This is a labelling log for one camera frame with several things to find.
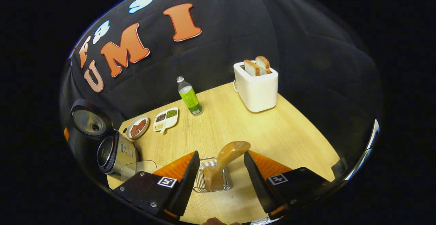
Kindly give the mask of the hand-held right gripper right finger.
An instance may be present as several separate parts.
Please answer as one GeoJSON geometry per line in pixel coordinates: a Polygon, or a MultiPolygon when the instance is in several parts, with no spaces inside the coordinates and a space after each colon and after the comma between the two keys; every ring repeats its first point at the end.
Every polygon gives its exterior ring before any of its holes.
{"type": "Polygon", "coordinates": [[[333,183],[307,167],[291,169],[254,151],[244,164],[259,202],[271,220],[297,214],[325,197],[333,183]]]}

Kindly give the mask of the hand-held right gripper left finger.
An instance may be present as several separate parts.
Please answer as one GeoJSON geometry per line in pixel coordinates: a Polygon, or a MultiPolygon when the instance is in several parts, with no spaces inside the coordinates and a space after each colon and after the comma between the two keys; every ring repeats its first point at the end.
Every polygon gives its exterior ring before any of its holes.
{"type": "Polygon", "coordinates": [[[140,171],[113,193],[150,216],[179,220],[187,208],[199,165],[199,153],[193,151],[153,173],[140,171]]]}

